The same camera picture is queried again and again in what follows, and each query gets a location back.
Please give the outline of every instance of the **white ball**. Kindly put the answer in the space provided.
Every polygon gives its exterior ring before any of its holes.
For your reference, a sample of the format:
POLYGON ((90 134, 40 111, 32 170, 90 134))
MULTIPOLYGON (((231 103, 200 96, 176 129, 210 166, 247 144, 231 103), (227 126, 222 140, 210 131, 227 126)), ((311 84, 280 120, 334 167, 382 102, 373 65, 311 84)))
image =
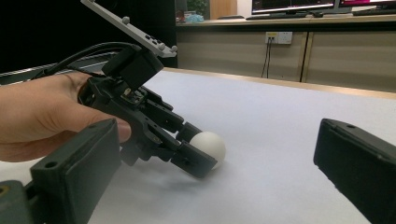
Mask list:
POLYGON ((190 144, 218 161, 212 170, 218 168, 224 161, 225 144, 217 134, 211 132, 198 133, 191 139, 190 144))

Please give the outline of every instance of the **human hand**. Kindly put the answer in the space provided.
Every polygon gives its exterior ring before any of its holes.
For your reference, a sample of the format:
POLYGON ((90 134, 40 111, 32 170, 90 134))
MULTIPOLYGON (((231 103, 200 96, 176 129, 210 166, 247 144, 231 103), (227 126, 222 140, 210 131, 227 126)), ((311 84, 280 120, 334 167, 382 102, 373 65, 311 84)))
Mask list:
POLYGON ((116 119, 120 141, 128 140, 131 127, 126 121, 78 104, 78 92, 89 77, 73 73, 0 87, 0 161, 46 156, 105 119, 116 119))

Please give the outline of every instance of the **wall socket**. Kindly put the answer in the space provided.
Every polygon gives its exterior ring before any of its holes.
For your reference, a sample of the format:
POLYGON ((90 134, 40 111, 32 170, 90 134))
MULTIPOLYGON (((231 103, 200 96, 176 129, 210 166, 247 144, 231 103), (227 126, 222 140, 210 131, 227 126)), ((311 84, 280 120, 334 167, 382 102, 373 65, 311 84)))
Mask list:
POLYGON ((293 32, 265 32, 265 43, 268 44, 291 44, 293 32))

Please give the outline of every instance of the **keyboard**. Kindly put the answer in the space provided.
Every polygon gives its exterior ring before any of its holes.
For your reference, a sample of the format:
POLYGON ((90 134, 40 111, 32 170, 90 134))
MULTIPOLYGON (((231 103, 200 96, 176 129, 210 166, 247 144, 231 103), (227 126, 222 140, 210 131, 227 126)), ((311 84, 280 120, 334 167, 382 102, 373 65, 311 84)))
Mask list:
POLYGON ((388 14, 396 14, 396 8, 369 9, 369 10, 352 12, 353 16, 376 16, 376 15, 388 15, 388 14))
POLYGON ((270 14, 266 16, 251 16, 247 17, 247 21, 259 21, 259 20, 278 20, 278 19, 299 19, 305 18, 308 13, 296 13, 296 14, 270 14))

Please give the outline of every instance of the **white table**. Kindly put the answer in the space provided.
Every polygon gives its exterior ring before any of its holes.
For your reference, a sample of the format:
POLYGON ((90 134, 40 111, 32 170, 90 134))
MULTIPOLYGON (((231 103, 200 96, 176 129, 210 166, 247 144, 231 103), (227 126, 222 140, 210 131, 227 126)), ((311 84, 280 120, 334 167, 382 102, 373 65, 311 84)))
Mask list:
MULTIPOLYGON (((396 94, 173 69, 145 86, 222 136, 225 162, 202 180, 156 158, 122 165, 90 223, 369 223, 314 165, 318 128, 338 119, 396 145, 396 94)), ((0 180, 28 183, 35 162, 0 162, 0 180)))

